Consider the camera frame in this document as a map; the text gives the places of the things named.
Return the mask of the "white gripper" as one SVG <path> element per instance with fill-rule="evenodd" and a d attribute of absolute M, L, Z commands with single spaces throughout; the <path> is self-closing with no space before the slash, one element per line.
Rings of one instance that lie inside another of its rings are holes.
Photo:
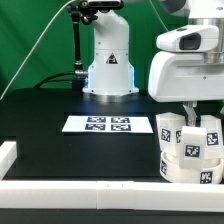
<path fill-rule="evenodd" d="M 179 102 L 187 124 L 196 125 L 196 101 L 224 99 L 224 64 L 209 63 L 206 54 L 219 43 L 214 25 L 186 25 L 161 34 L 152 62 L 148 92 L 158 102 Z"/>

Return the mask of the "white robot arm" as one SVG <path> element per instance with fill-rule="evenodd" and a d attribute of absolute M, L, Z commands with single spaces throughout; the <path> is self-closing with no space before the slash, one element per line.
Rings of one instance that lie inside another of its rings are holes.
<path fill-rule="evenodd" d="M 157 37 L 148 92 L 158 102 L 181 102 L 193 126 L 199 101 L 224 99 L 224 0 L 158 1 L 169 14 L 187 17 L 188 24 Z M 126 95 L 134 84 L 128 25 L 114 12 L 120 2 L 87 0 L 98 11 L 87 92 L 101 98 Z"/>

